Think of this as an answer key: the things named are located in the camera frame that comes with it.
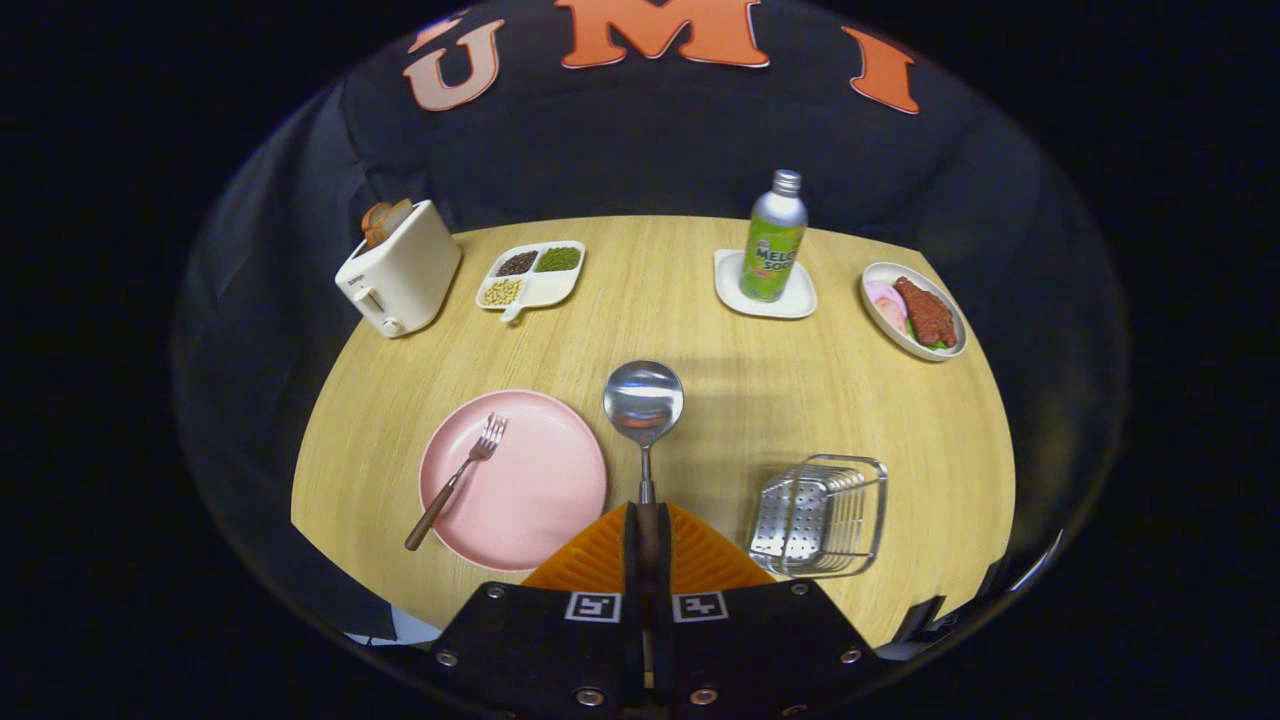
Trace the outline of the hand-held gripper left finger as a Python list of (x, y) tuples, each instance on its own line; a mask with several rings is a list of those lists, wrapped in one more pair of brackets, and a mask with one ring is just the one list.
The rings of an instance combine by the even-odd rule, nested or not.
[(646, 703), (630, 588), (635, 511), (575, 537), (524, 584), (480, 584), (430, 651), (430, 678), (517, 719), (622, 719)]

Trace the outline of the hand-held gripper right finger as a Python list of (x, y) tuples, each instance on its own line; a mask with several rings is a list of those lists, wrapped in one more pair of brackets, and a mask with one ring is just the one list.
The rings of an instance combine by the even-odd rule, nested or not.
[(874, 650), (813, 579), (778, 582), (667, 503), (655, 701), (672, 719), (814, 717), (881, 684)]

